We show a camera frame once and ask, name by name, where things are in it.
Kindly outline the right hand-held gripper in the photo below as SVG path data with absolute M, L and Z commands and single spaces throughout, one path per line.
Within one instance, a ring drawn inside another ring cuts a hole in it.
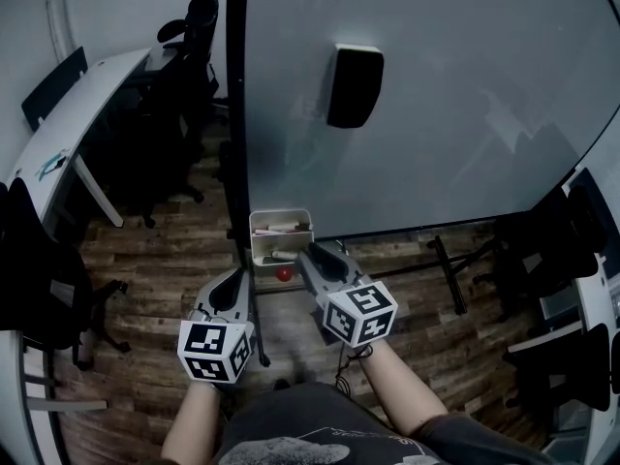
M 310 243 L 309 254 L 300 251 L 296 263 L 306 289 L 322 310 L 323 328 L 349 347 L 389 335 L 398 304 L 382 281 L 346 285 L 333 292 L 324 289 L 325 280 L 352 283 L 359 276 L 357 263 L 339 246 Z

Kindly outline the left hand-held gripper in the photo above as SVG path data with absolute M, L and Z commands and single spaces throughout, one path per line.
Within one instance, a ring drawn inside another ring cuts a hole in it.
M 200 289 L 196 310 L 180 324 L 177 344 L 178 358 L 191 380 L 237 382 L 253 354 L 250 294 L 250 274 L 242 268 L 226 271 Z

